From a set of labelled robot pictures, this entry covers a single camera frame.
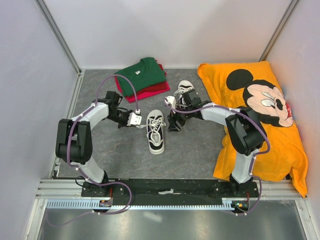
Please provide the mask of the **white shoelace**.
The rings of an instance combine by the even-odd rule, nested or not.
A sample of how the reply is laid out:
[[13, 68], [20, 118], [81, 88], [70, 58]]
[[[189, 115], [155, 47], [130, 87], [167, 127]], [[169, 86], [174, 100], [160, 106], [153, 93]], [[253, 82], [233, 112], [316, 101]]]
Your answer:
[[162, 117], [159, 117], [159, 118], [148, 118], [146, 121], [146, 124], [138, 125], [137, 128], [143, 129], [143, 128], [150, 127], [150, 129], [153, 131], [165, 126], [166, 126], [166, 123], [164, 119]]

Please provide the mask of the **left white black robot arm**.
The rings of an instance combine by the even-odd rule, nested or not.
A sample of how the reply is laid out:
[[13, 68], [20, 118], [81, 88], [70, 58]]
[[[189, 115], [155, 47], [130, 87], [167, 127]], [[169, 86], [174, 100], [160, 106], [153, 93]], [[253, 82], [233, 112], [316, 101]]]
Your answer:
[[97, 98], [82, 113], [58, 122], [55, 154], [69, 167], [79, 172], [87, 182], [93, 184], [92, 191], [99, 197], [110, 191], [106, 171], [93, 158], [92, 130], [103, 120], [111, 120], [119, 128], [129, 127], [134, 111], [119, 107], [123, 97], [108, 91], [104, 98]]

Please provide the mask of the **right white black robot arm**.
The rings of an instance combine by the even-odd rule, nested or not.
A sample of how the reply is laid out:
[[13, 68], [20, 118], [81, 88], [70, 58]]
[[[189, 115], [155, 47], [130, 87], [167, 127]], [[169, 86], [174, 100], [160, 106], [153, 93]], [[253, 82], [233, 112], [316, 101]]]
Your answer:
[[211, 121], [227, 128], [231, 145], [236, 151], [228, 190], [235, 197], [245, 194], [253, 181], [255, 158], [267, 141], [266, 132], [255, 112], [250, 107], [228, 108], [209, 100], [202, 101], [194, 89], [183, 93], [179, 101], [174, 96], [167, 96], [164, 104], [170, 108], [167, 117], [169, 132], [179, 132], [190, 118]]

